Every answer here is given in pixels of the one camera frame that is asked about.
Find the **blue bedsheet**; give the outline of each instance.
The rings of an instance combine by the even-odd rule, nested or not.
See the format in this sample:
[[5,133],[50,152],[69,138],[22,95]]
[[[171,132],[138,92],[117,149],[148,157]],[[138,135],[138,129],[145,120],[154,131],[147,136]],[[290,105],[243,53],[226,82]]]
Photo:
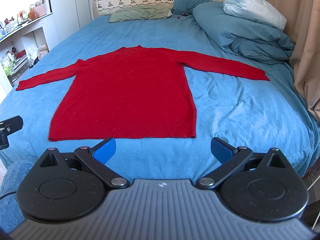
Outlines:
[[[116,139],[116,153],[107,163],[115,172],[130,180],[197,179],[220,165],[210,152],[210,141],[215,136],[234,146],[247,145],[256,152],[279,147],[300,175],[314,163],[320,151],[318,123],[292,90],[293,72],[289,65],[264,65],[223,52],[193,16],[121,23],[108,20],[108,16],[98,17],[61,42],[24,79],[65,67],[79,58],[140,44],[238,60],[265,70],[271,80],[253,81],[185,67],[197,108],[197,137]],[[5,98],[0,105],[0,120],[15,115],[24,120],[23,129],[9,137],[10,147],[0,151],[5,165],[17,160],[34,162],[48,147],[70,152],[99,142],[48,141],[51,118],[72,81],[69,78],[24,91],[12,90]]]

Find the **teal pillow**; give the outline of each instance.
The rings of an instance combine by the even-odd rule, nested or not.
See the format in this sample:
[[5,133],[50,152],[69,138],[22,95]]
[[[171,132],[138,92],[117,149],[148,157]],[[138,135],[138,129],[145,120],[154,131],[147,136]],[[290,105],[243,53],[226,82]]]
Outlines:
[[174,0],[172,8],[173,14],[192,14],[194,7],[201,3],[210,2],[212,0]]

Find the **gray platform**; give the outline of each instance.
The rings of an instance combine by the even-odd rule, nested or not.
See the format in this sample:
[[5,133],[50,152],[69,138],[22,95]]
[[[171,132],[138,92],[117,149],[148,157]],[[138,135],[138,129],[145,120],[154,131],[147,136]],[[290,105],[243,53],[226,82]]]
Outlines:
[[302,240],[315,234],[298,219],[260,224],[223,206],[215,192],[190,180],[144,180],[109,193],[90,215],[64,224],[22,223],[14,240]]

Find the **sweater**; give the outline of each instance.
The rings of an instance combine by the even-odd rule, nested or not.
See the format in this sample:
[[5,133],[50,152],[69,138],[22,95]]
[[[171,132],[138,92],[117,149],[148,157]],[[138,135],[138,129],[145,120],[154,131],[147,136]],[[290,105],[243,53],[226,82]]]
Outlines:
[[50,141],[195,138],[196,107],[183,65],[266,80],[263,70],[193,51],[122,47],[20,81],[16,90],[76,76],[54,113]]

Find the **blue gripper pad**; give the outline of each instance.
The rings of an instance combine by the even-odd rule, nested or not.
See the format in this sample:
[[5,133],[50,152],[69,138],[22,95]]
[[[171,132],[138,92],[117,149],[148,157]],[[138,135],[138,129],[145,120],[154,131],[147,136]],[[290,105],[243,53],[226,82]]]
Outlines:
[[226,145],[223,145],[219,140],[220,139],[217,137],[214,137],[211,140],[211,153],[221,164],[223,164],[233,157],[233,149],[235,148],[228,145],[226,142],[224,142]]
[[104,165],[116,153],[116,140],[112,138],[93,152],[93,157]]

